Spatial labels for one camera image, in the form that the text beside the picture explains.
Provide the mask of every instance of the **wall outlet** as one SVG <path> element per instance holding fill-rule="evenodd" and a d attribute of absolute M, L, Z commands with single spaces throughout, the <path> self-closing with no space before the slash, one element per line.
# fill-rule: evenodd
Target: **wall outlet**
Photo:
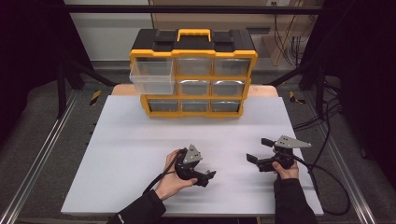
<path fill-rule="evenodd" d="M 290 4 L 290 0 L 268 0 L 267 1 L 267 6 L 268 7 L 288 7 Z"/>

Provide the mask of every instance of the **black sleeve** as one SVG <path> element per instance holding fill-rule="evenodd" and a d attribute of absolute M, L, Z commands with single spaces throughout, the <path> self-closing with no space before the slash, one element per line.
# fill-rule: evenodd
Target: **black sleeve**
<path fill-rule="evenodd" d="M 165 213 L 163 201 L 152 189 L 118 212 L 107 224 L 149 224 Z"/>
<path fill-rule="evenodd" d="M 274 183 L 276 199 L 275 224 L 314 224 L 314 212 L 306 202 L 299 179 L 277 179 Z"/>

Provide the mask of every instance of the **yellow and black toolbox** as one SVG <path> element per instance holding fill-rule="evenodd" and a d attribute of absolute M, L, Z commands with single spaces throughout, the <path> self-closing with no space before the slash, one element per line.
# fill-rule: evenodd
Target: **yellow and black toolbox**
<path fill-rule="evenodd" d="M 130 79 L 151 117 L 243 114 L 257 60 L 246 30 L 139 31 L 130 52 Z"/>

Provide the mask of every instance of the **white wall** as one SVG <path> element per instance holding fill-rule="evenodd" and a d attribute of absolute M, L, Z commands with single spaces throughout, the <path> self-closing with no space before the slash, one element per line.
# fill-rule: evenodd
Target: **white wall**
<path fill-rule="evenodd" d="M 64 0 L 67 5 L 148 5 L 148 0 Z M 151 15 L 71 13 L 91 61 L 129 61 L 141 28 L 152 28 Z"/>

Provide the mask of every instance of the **person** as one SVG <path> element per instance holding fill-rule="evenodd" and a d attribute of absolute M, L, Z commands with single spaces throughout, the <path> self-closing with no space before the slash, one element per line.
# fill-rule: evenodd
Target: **person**
<path fill-rule="evenodd" d="M 176 156 L 178 149 L 167 155 L 165 169 Z M 314 212 L 306 202 L 303 188 L 298 179 L 297 161 L 285 170 L 276 161 L 273 166 L 278 173 L 278 179 L 274 183 L 276 198 L 276 224 L 289 223 L 317 223 Z M 173 165 L 156 189 L 150 190 L 130 205 L 119 211 L 107 224 L 149 224 L 158 221 L 165 213 L 163 201 L 177 194 L 184 188 L 191 187 L 197 181 L 180 179 Z"/>

